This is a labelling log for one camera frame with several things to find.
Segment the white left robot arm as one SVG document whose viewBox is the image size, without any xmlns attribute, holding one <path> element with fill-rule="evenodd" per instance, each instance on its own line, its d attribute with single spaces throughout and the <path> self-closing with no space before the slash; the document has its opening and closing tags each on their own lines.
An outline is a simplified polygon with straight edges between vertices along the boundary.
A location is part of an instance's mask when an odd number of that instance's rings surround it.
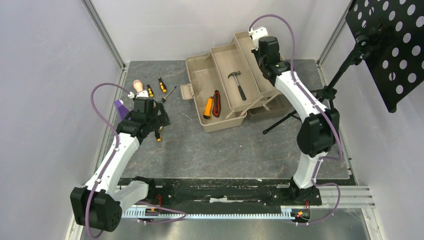
<svg viewBox="0 0 424 240">
<path fill-rule="evenodd" d="M 138 201 L 152 204 L 157 198 L 153 180 L 135 177 L 127 187 L 117 190 L 120 177 L 143 140 L 154 133 L 161 140 L 160 130 L 171 121 L 161 101 L 136 97 L 129 111 L 114 128 L 112 142 L 99 169 L 83 187 L 75 187 L 70 202 L 78 225 L 113 232 L 122 214 Z"/>
</svg>

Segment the thin black-yellow screwdriver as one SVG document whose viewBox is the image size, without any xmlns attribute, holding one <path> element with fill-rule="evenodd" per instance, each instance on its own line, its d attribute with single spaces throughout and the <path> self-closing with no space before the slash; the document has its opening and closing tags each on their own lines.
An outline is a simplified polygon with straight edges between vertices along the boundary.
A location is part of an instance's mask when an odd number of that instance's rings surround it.
<svg viewBox="0 0 424 240">
<path fill-rule="evenodd" d="M 161 133 L 160 133 L 160 131 L 159 131 L 159 130 L 156 130 L 156 131 L 154 132 L 154 135 L 155 135 L 155 138 L 156 138 L 156 140 L 157 140 L 158 142 L 160 142 L 160 141 L 162 140 Z"/>
</svg>

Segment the large black-yellow Phillips screwdriver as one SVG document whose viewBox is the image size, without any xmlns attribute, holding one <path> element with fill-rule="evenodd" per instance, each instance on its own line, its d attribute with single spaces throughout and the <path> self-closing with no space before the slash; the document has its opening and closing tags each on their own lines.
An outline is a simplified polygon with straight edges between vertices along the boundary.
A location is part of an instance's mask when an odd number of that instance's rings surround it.
<svg viewBox="0 0 424 240">
<path fill-rule="evenodd" d="M 169 95 L 176 89 L 177 87 L 174 86 L 164 97 L 161 98 L 161 102 L 164 103 L 167 101 L 167 98 L 169 97 Z"/>
</svg>

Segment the medium black-yellow screwdriver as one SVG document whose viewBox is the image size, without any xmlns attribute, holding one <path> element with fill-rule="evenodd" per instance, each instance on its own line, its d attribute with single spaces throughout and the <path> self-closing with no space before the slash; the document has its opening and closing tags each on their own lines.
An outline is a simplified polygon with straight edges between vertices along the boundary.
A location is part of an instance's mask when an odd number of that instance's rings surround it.
<svg viewBox="0 0 424 240">
<path fill-rule="evenodd" d="M 160 90 L 161 90 L 163 93 L 166 93 L 166 92 L 168 91 L 167 86 L 165 85 L 165 83 L 164 83 L 163 79 L 162 79 L 162 78 L 161 78 L 161 76 L 159 75 L 158 70 L 157 70 L 156 68 L 154 68 L 154 70 L 155 70 L 156 75 L 157 75 L 157 80 L 158 80 L 158 82 L 159 82 Z"/>
</svg>

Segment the beige translucent tool box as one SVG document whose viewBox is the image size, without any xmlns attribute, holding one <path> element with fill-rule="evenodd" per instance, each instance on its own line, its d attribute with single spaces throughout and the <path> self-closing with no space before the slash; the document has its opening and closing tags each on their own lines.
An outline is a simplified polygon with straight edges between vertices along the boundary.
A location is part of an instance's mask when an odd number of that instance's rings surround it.
<svg viewBox="0 0 424 240">
<path fill-rule="evenodd" d="M 254 43 L 247 31 L 236 32 L 227 45 L 212 47 L 208 53 L 190 56 L 185 60 L 189 83 L 181 85 L 184 100 L 193 100 L 198 120 L 206 133 L 242 124 L 248 114 L 279 116 L 292 105 L 288 99 L 263 78 L 251 50 Z M 238 81 L 245 93 L 242 100 L 236 81 L 228 75 L 240 71 Z M 220 92 L 219 117 L 205 119 L 203 112 L 209 97 Z"/>
</svg>

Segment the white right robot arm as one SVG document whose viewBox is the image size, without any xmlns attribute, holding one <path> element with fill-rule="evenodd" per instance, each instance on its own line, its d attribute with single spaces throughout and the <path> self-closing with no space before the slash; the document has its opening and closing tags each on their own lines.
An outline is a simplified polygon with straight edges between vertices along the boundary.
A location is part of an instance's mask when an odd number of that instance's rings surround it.
<svg viewBox="0 0 424 240">
<path fill-rule="evenodd" d="M 289 199 L 302 204 L 317 189 L 317 174 L 334 144 L 340 144 L 338 124 L 340 114 L 329 109 L 305 87 L 293 65 L 281 60 L 276 37 L 262 36 L 253 40 L 252 50 L 265 79 L 291 103 L 301 119 L 296 137 L 301 151 L 300 161 L 289 184 Z"/>
</svg>

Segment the red black utility knife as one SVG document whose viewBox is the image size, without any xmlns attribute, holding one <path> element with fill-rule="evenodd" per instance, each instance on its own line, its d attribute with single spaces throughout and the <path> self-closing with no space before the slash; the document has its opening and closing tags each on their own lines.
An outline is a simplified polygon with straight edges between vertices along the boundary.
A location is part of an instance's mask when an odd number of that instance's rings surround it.
<svg viewBox="0 0 424 240">
<path fill-rule="evenodd" d="M 218 90 L 214 91 L 213 95 L 213 106 L 212 106 L 212 115 L 218 118 L 221 114 L 221 94 Z"/>
</svg>

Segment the claw hammer black grip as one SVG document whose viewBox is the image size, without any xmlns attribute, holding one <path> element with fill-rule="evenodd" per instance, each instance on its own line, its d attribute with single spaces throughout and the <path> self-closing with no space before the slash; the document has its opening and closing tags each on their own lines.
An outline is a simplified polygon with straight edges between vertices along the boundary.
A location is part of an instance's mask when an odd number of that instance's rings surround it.
<svg viewBox="0 0 424 240">
<path fill-rule="evenodd" d="M 241 85 L 240 85 L 240 82 L 239 82 L 239 80 L 238 80 L 238 76 L 239 75 L 241 75 L 241 72 L 240 71 L 234 71 L 234 72 L 231 72 L 229 75 L 228 75 L 228 79 L 230 78 L 230 77 L 233 77 L 234 78 L 234 80 L 235 80 L 235 82 L 236 82 L 236 85 L 237 85 L 237 89 L 238 89 L 238 91 L 239 91 L 239 94 L 240 94 L 240 97 L 241 97 L 241 99 L 243 100 L 243 101 L 246 101 L 247 100 L 247 97 L 246 97 L 246 95 L 245 95 L 245 93 L 244 93 L 244 91 L 243 91 L 243 89 L 242 89 L 242 87 L 241 87 Z"/>
</svg>

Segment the orange handled tool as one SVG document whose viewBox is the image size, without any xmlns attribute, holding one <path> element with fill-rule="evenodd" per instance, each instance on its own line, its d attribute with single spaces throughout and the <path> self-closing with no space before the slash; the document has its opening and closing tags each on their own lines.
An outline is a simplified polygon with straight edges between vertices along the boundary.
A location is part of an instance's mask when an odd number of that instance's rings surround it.
<svg viewBox="0 0 424 240">
<path fill-rule="evenodd" d="M 214 98 L 211 96 L 207 99 L 206 105 L 203 111 L 203 118 L 210 120 L 212 118 L 212 107 L 213 107 Z"/>
</svg>

